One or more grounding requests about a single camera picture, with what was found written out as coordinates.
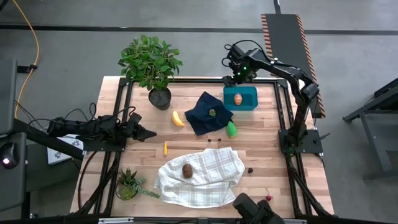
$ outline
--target wooden tabletop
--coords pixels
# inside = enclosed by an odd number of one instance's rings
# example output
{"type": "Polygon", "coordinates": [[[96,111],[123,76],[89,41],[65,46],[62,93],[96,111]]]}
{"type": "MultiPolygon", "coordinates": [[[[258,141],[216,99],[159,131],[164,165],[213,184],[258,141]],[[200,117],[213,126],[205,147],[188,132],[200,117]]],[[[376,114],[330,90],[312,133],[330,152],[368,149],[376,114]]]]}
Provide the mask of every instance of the wooden tabletop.
{"type": "MultiPolygon", "coordinates": [[[[119,79],[120,77],[104,77],[98,98],[97,116],[113,113],[119,79]]],[[[135,106],[137,108],[136,113],[142,116],[140,124],[148,130],[157,132],[157,136],[149,138],[145,142],[129,139],[126,150],[122,153],[119,171],[127,167],[132,170],[138,170],[137,177],[147,179],[147,182],[142,186],[158,192],[157,189],[153,189],[155,177],[159,168],[167,161],[185,154],[201,152],[206,148],[231,146],[233,150],[238,152],[239,158],[246,167],[238,186],[233,188],[235,195],[244,192],[257,202],[264,199],[268,190],[270,195],[273,196],[270,201],[273,211],[283,218],[294,217],[286,163],[284,156],[280,152],[277,140],[277,131],[280,127],[274,87],[270,84],[250,85],[257,88],[259,105],[254,111],[233,111],[232,119],[238,130],[238,136],[230,139],[227,137],[225,128],[202,136],[196,136],[184,115],[185,111],[195,106],[204,91],[222,100],[222,83],[170,83],[168,88],[172,92],[172,101],[170,108],[165,111],[154,108],[149,103],[149,92],[146,88],[138,87],[135,84],[132,88],[130,106],[135,106]],[[185,123],[184,127],[177,127],[173,124],[171,121],[173,111],[178,112],[181,120],[185,123]],[[167,157],[163,155],[164,142],[167,142],[169,150],[167,157]],[[254,172],[248,174],[247,169],[250,167],[254,169],[254,172]]],[[[125,96],[126,90],[122,95],[120,109],[124,108],[125,96]]],[[[290,99],[295,111],[296,105],[292,95],[290,95],[290,99]]],[[[284,98],[282,99],[282,104],[284,113],[287,114],[284,98]]],[[[310,113],[308,114],[307,127],[312,128],[310,113]]],[[[103,158],[104,153],[99,152],[88,164],[81,187],[82,203],[88,200],[98,185],[103,158]]],[[[311,154],[303,154],[302,160],[308,188],[324,208],[333,213],[322,162],[318,157],[311,154]]],[[[108,191],[109,184],[104,191],[101,211],[106,204],[108,191]]],[[[305,212],[301,190],[297,192],[300,208],[305,212]]],[[[77,210],[77,192],[75,192],[71,212],[77,210]]],[[[218,208],[195,209],[165,203],[161,199],[145,195],[137,195],[129,201],[122,201],[115,197],[112,216],[240,217],[231,204],[218,208]]]]}

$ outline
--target banana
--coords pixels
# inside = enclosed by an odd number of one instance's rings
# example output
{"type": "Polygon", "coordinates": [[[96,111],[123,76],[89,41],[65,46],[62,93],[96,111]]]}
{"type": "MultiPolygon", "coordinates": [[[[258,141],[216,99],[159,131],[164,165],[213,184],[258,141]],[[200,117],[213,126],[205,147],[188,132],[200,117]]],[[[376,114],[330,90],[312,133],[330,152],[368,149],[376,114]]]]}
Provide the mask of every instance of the banana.
{"type": "Polygon", "coordinates": [[[184,123],[182,123],[180,117],[178,116],[178,113],[176,111],[173,111],[172,115],[172,121],[174,122],[175,125],[178,127],[184,127],[184,123]]]}

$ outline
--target plaid towel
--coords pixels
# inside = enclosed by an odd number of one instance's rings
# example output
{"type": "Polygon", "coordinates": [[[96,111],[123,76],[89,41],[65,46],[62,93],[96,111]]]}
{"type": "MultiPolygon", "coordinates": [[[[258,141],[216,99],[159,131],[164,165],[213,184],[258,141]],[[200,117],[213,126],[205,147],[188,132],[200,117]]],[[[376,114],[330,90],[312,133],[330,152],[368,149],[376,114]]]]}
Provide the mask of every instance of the plaid towel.
{"type": "Polygon", "coordinates": [[[168,161],[159,169],[155,188],[160,189],[164,202],[190,208],[219,207],[235,200],[231,190],[244,172],[236,151],[225,147],[205,149],[168,161]],[[182,166],[190,164],[193,175],[186,179],[182,166]]]}

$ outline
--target teal container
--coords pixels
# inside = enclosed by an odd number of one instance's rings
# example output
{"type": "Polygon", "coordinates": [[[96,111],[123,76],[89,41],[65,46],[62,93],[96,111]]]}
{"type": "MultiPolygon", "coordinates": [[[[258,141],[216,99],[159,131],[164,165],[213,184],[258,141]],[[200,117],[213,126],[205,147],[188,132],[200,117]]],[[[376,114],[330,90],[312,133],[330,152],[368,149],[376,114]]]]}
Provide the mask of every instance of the teal container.
{"type": "Polygon", "coordinates": [[[224,106],[227,110],[251,111],[259,104],[257,89],[254,86],[224,87],[224,106]],[[242,104],[235,104],[235,94],[242,96],[242,104]]]}

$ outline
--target navy towel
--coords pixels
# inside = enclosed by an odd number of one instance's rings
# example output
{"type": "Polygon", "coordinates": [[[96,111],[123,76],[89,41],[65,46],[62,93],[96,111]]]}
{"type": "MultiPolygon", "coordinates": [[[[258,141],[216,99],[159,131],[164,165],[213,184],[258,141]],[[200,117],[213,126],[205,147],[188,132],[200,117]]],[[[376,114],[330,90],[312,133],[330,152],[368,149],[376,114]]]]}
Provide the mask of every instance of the navy towel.
{"type": "Polygon", "coordinates": [[[224,107],[221,100],[207,92],[200,96],[194,109],[185,112],[185,116],[196,135],[217,131],[225,127],[231,121],[232,115],[234,114],[224,107]],[[216,111],[216,116],[209,115],[211,109],[216,111]]]}

